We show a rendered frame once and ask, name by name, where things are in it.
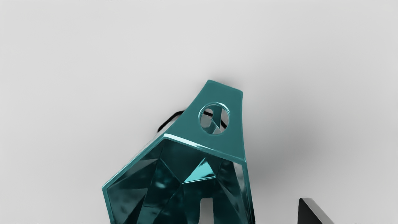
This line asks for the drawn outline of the teal faceted mug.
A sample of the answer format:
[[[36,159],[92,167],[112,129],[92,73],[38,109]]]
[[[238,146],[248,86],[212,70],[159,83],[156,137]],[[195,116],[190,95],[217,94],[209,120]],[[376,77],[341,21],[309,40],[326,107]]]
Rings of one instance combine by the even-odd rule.
[[[214,224],[255,224],[243,138],[243,92],[208,80],[102,187],[110,224],[199,224],[203,198]]]

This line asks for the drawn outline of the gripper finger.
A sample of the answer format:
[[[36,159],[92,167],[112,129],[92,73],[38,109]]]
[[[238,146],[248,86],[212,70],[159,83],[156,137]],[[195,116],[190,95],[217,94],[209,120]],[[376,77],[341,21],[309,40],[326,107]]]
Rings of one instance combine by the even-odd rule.
[[[335,224],[312,198],[300,198],[297,224]]]

